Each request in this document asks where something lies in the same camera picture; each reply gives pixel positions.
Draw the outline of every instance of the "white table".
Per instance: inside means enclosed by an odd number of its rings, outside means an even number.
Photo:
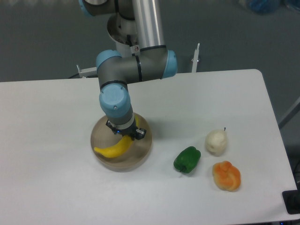
[[[292,220],[282,191],[296,189],[261,73],[177,74],[131,84],[136,113],[153,132],[148,159],[130,172],[106,169],[90,147],[101,118],[95,79],[0,83],[0,224],[182,225]],[[224,128],[225,153],[204,149]],[[202,153],[182,175],[173,161],[193,145]],[[214,184],[211,170],[239,168],[235,193]]]

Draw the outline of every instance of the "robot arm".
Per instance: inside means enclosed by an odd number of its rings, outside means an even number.
[[[107,50],[97,56],[96,66],[100,85],[99,101],[108,117],[106,125],[115,134],[142,139],[146,130],[136,126],[127,84],[163,79],[177,73],[175,53],[167,50],[164,45],[158,0],[79,1],[87,6],[85,10],[94,15],[100,13],[102,6],[106,6],[111,12],[113,5],[117,3],[118,13],[124,17],[120,12],[120,3],[122,2],[122,8],[133,7],[138,43],[141,48],[140,55],[122,57],[118,51]],[[102,2],[102,4],[95,6],[91,2]]]

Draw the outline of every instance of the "cable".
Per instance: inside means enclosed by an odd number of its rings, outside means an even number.
[[[300,160],[297,162],[296,166],[294,167],[294,170],[292,171],[293,174],[296,173],[296,169],[297,169],[297,167],[299,166],[299,164],[300,164]]]
[[[94,77],[98,77],[98,75],[90,75],[90,76],[87,76],[87,78],[94,78]]]
[[[286,111],[278,123],[279,129],[284,127],[300,111],[300,97]]]
[[[79,73],[74,74],[73,76],[70,76],[68,79],[72,79],[73,77],[76,77],[76,76],[78,76],[78,75],[79,75]]]

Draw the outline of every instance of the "black cable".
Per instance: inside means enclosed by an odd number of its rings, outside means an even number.
[[[87,78],[94,78],[94,77],[98,77],[98,75],[91,75],[91,76],[87,76]]]
[[[292,171],[293,174],[296,173],[296,169],[297,169],[297,167],[299,166],[299,164],[300,164],[300,160],[297,162],[296,166],[294,167],[294,170]]]
[[[73,76],[70,76],[68,79],[72,79],[73,77],[76,77],[76,76],[78,76],[78,75],[79,75],[79,73],[74,74]]]
[[[129,34],[127,34],[127,41],[128,41],[128,44],[129,44],[129,47],[132,47],[132,42],[131,42],[131,36]]]

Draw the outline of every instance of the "gray floor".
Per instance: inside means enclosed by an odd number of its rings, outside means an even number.
[[[106,32],[109,15],[86,18],[76,0],[30,2],[36,1],[0,1],[0,82],[64,79],[77,73],[76,64],[94,67],[98,53],[114,48]],[[238,0],[163,0],[160,6],[179,72],[190,71],[200,42],[198,71],[260,70],[277,119],[300,97],[300,14],[281,5],[256,15]],[[295,165],[300,113],[281,132]]]

